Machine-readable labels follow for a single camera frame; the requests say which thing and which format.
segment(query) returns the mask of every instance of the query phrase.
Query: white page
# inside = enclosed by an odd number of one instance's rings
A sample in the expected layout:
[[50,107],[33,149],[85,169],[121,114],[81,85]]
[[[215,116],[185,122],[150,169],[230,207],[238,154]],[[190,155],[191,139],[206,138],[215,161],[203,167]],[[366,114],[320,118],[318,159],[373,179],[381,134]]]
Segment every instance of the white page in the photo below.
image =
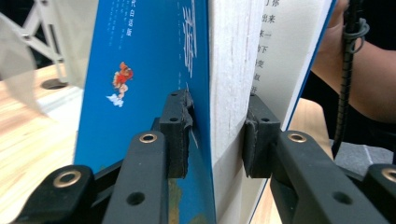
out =
[[262,15],[251,91],[274,112],[285,131],[332,1],[279,0],[277,6],[271,2]]
[[[249,222],[265,181],[246,178],[241,160],[241,130],[255,74],[261,76],[255,92],[285,130],[330,5],[331,0],[210,2],[211,148],[219,223]],[[259,71],[258,46],[268,44],[259,43],[261,30],[269,28],[262,23],[265,13],[276,15],[276,29],[271,27],[276,38],[261,55],[266,64]]]

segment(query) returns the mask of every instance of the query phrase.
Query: clamp jaw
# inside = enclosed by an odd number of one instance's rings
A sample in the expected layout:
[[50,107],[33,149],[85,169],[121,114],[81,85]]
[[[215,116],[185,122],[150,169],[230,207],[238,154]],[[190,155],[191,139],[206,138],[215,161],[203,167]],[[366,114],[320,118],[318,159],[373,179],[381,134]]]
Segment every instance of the clamp jaw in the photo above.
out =
[[[152,131],[134,137],[123,161],[96,175],[78,165],[54,171],[14,223],[167,223],[166,180],[187,173],[191,109],[187,91],[172,92]],[[311,136],[281,132],[254,94],[242,157],[247,176],[272,178],[284,223],[396,222],[396,166],[373,165],[363,179],[346,175]]]

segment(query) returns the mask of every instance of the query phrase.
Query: cartoon character illustration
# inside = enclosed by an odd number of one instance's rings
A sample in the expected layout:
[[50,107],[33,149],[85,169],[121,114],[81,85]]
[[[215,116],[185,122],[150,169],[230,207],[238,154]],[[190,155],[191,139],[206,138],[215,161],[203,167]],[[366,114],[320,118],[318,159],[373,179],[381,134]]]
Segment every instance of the cartoon character illustration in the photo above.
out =
[[113,105],[122,107],[122,98],[125,96],[125,92],[128,91],[126,82],[130,79],[133,79],[133,77],[134,71],[129,68],[125,62],[120,63],[120,71],[116,72],[113,78],[113,87],[118,91],[118,94],[112,94],[111,96],[106,97],[110,102],[113,103]]
[[120,71],[114,74],[113,86],[119,91],[118,97],[122,99],[125,95],[125,92],[128,91],[128,86],[126,85],[126,81],[132,79],[134,77],[134,71],[122,62],[120,64]]

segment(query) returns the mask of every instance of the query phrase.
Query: book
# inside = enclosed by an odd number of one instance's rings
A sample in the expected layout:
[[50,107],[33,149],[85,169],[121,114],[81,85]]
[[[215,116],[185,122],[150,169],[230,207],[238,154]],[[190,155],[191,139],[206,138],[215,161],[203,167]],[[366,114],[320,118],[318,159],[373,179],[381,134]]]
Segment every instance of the book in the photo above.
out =
[[120,161],[161,116],[169,93],[194,107],[189,168],[169,179],[171,223],[215,223],[209,135],[206,1],[99,1],[75,164],[96,173]]
[[197,144],[186,179],[170,180],[170,220],[249,222],[265,180],[242,166],[248,97],[288,128],[334,2],[100,2],[75,163],[97,172],[122,159],[167,94],[188,89]]
[[256,93],[288,129],[335,0],[211,4],[211,137],[218,223],[248,223],[266,180],[240,160],[248,97]]

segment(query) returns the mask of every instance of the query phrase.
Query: black cable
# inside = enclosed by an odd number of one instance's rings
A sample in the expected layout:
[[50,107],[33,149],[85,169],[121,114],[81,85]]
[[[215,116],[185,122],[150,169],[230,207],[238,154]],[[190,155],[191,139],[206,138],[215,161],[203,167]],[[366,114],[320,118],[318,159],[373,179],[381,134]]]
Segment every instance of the black cable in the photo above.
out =
[[[351,0],[346,15],[344,27],[344,59],[343,59],[343,81],[341,84],[340,97],[338,100],[337,125],[335,129],[332,154],[335,157],[343,142],[347,128],[347,112],[349,109],[349,93],[352,80],[353,54],[358,52],[364,43],[364,36],[370,27],[365,19],[361,18],[361,0]],[[355,49],[355,42],[361,38],[361,45]]]

